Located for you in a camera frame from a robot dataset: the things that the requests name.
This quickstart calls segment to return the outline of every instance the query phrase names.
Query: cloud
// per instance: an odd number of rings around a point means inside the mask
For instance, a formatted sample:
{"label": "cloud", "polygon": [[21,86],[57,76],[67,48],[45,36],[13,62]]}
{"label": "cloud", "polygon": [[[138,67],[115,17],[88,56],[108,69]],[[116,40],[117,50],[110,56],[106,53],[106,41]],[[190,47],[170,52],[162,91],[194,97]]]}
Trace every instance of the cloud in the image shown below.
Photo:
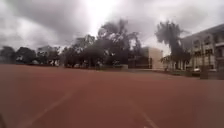
{"label": "cloud", "polygon": [[[140,33],[143,45],[152,46],[156,46],[154,33],[161,20],[172,20],[191,33],[224,20],[223,0],[0,0],[1,3],[5,5],[0,9],[4,35],[16,30],[33,47],[65,45],[65,40],[96,32],[100,24],[120,18],[128,20],[129,31]],[[0,40],[9,38],[0,36]]]}
{"label": "cloud", "polygon": [[10,0],[19,16],[55,31],[62,38],[88,31],[86,10],[80,0]]}

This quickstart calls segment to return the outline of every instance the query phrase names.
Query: window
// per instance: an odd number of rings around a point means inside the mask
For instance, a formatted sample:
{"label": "window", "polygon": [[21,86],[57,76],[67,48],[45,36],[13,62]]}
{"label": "window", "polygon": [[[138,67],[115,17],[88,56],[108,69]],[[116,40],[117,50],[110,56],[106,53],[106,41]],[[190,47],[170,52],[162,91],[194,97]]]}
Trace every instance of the window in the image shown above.
{"label": "window", "polygon": [[210,36],[207,36],[207,37],[205,38],[204,42],[205,42],[205,45],[209,45],[209,44],[211,44]]}
{"label": "window", "polygon": [[214,69],[214,65],[209,65],[208,68],[209,69]]}
{"label": "window", "polygon": [[205,50],[205,55],[212,55],[212,54],[213,54],[213,50],[212,49]]}
{"label": "window", "polygon": [[223,57],[223,51],[222,51],[222,49],[218,49],[217,50],[217,54],[218,54],[218,57]]}
{"label": "window", "polygon": [[199,40],[194,41],[194,47],[199,48],[200,47],[200,42]]}
{"label": "window", "polygon": [[194,53],[195,56],[201,56],[201,51],[197,51]]}

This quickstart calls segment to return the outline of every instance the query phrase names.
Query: tree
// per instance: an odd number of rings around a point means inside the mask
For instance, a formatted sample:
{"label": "tree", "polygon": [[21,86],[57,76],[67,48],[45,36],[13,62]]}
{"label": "tree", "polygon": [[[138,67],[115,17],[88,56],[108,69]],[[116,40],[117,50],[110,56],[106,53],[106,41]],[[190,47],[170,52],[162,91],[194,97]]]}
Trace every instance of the tree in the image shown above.
{"label": "tree", "polygon": [[105,64],[127,64],[130,53],[130,39],[127,33],[127,21],[108,22],[98,32],[98,40],[102,42],[106,58]]}
{"label": "tree", "polygon": [[15,50],[10,46],[3,46],[3,49],[0,51],[0,56],[7,62],[12,62],[15,59]]}
{"label": "tree", "polygon": [[41,64],[56,65],[56,61],[59,60],[60,47],[51,47],[49,45],[43,46],[37,49],[37,59]]}
{"label": "tree", "polygon": [[185,52],[180,45],[180,34],[184,32],[180,29],[179,25],[173,22],[161,22],[157,26],[157,32],[155,33],[158,42],[168,44],[171,49],[171,59],[176,62],[176,68],[178,61],[182,60]]}
{"label": "tree", "polygon": [[36,59],[36,53],[34,50],[27,47],[20,47],[16,51],[16,60],[25,64],[31,64]]}

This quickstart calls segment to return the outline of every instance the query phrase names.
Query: balcony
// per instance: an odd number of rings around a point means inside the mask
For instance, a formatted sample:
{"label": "balcony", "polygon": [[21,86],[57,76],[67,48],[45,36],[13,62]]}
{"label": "balcony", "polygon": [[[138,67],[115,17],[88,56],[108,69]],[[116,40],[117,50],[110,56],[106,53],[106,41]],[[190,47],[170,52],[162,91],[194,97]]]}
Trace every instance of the balcony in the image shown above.
{"label": "balcony", "polygon": [[221,47],[221,46],[224,46],[224,42],[215,43],[215,47]]}

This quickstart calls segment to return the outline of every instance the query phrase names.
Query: palm tree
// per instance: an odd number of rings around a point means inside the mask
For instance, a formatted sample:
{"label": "palm tree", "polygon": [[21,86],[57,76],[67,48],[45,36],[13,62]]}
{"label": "palm tree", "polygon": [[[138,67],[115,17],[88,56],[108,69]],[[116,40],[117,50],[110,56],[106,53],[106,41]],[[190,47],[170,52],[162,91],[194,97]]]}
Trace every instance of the palm tree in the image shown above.
{"label": "palm tree", "polygon": [[158,42],[168,44],[171,49],[171,59],[176,62],[176,68],[178,61],[182,58],[184,53],[180,45],[180,34],[184,32],[180,29],[178,24],[173,22],[160,22],[157,26],[157,32],[155,33]]}

